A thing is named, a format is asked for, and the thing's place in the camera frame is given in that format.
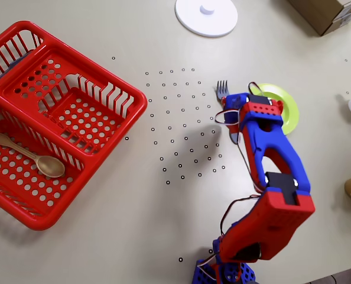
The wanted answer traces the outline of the blue gripper with motor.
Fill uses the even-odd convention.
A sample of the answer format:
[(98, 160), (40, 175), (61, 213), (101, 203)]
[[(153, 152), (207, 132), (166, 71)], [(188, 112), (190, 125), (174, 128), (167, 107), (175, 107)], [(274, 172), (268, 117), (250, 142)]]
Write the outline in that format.
[(248, 101), (249, 93), (232, 94), (222, 99), (223, 110), (229, 110), (224, 114), (224, 119), (230, 132), (239, 131), (239, 110), (230, 109), (241, 109)]

